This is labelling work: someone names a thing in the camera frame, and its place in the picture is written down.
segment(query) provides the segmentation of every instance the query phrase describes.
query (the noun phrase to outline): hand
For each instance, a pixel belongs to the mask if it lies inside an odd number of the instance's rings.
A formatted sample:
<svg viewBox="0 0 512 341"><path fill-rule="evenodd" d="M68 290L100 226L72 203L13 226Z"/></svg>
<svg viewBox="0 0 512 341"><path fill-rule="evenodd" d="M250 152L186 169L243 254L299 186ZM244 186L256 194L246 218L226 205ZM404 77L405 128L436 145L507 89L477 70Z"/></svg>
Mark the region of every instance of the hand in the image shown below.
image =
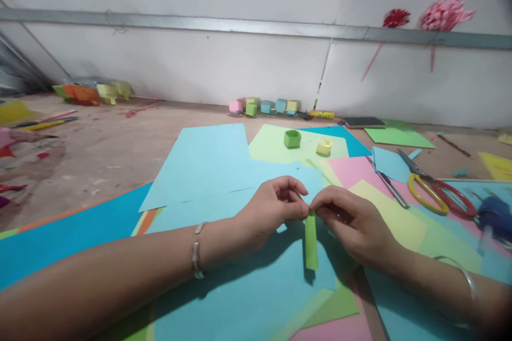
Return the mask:
<svg viewBox="0 0 512 341"><path fill-rule="evenodd" d="M316 210L347 252L364 265L391 272L405 251L375 205L344 188L328 186L309 207Z"/></svg>
<svg viewBox="0 0 512 341"><path fill-rule="evenodd" d="M300 195L308 191L297 179L282 176L260 185L251 201L235 216L239 227L247 231L256 249L261 249L268 236L285 220L303 220L309 206Z"/></svg>

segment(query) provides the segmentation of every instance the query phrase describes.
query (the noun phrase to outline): concrete floor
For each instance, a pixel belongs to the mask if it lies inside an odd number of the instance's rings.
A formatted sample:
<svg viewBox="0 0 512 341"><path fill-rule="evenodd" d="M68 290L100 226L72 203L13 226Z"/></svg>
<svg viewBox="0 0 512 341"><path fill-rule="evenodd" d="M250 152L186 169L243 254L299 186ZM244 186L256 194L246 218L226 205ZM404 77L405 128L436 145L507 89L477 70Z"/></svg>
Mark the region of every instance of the concrete floor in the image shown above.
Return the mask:
<svg viewBox="0 0 512 341"><path fill-rule="evenodd" d="M286 116L233 118L226 115L226 107L167 101L155 103L137 98L114 107L69 105L53 94L26 96L22 101L45 115L78 109L73 116L79 120L44 131L60 137L49 149L44 149L50 153L45 159L35 156L42 150L31 144L23 144L17 159L0 159L1 184L28 184L25 192L6 195L14 202L0 210L0 231L86 207L154 180L180 131L186 127L244 123L247 140L251 142L263 124L306 128L337 122L328 119L305 121ZM143 110L129 113L141 108ZM471 178L489 178L477 151L512 158L512 147L498 142L492 131L433 125L414 127L428 139L442 130L475 157L469 159L437 140L437 149L423 150L416 159L420 167L435 177L451 178L454 171L467 167ZM373 141L364 130L351 132L368 148L372 147ZM396 148L393 145L379 146L389 150ZM402 149L410 153L415 148Z"/></svg>

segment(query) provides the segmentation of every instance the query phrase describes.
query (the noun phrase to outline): white wall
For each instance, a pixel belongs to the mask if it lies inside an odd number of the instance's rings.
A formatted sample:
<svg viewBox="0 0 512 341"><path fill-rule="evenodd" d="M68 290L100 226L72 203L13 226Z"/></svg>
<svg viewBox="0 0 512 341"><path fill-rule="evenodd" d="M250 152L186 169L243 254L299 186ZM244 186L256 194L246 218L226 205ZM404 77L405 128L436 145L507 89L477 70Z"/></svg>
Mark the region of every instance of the white wall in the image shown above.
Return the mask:
<svg viewBox="0 0 512 341"><path fill-rule="evenodd" d="M404 7L408 28L435 0L3 0L32 9L140 12L188 16L380 26L383 15ZM457 31L512 35L509 0L465 0L476 9ZM62 70L26 35L0 31L55 81ZM72 76L129 81L141 96L227 104L240 96L278 97L313 105L328 40L201 31L27 25ZM350 115L449 125L512 125L510 52L386 44L361 83L376 44L337 42L331 49L318 108Z"/></svg>

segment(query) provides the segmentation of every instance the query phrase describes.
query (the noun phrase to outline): metal rail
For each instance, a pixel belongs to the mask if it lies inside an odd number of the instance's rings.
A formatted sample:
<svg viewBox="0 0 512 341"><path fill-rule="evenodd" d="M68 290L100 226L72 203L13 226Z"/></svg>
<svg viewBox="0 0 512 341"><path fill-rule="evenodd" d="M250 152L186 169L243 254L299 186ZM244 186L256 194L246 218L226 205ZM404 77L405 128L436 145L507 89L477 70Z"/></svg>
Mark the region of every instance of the metal rail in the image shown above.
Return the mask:
<svg viewBox="0 0 512 341"><path fill-rule="evenodd" d="M435 32L417 29L354 27L280 21L215 19L117 12L51 11L1 8L0 21L71 24L83 26L182 29L248 34L302 36L387 42L400 44L443 45L464 48L512 50L512 36L459 32Z"/></svg>

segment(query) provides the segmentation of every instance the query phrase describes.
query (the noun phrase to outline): silver bangle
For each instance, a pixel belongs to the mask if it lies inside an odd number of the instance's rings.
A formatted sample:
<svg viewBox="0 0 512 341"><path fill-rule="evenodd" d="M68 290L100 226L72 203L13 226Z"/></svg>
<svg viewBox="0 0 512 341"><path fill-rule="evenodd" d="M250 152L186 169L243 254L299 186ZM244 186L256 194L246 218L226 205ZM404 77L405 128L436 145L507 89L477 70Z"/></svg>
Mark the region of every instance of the silver bangle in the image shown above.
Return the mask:
<svg viewBox="0 0 512 341"><path fill-rule="evenodd" d="M455 261L454 259L452 259L450 257L436 256L436 257L434 257L434 259L438 260L438 261L442 260L442 259L450 260L453 263L453 266L455 266L457 269L459 269L462 272L462 274L464 275L464 277L466 277L466 280L468 281L469 289L471 290L471 300L473 302L473 305L475 305L475 303L478 300L478 291L476 290L476 284L475 284L473 278L471 277L471 275L469 274L469 272L460 263L458 263L457 261ZM438 312L444 318L448 319L448 317L444 313L442 313L439 310L438 310ZM466 327L467 326L467 324L465 324L465 323L456 323L455 325L460 326L460 327Z"/></svg>
<svg viewBox="0 0 512 341"><path fill-rule="evenodd" d="M201 224L199 224L195 230L195 234L201 233L203 230L204 224L206 224L208 221L204 221ZM192 244L192 266L194 267L194 276L196 279L200 280L204 278L204 274L201 271L201 268L199 267L199 242L195 242Z"/></svg>

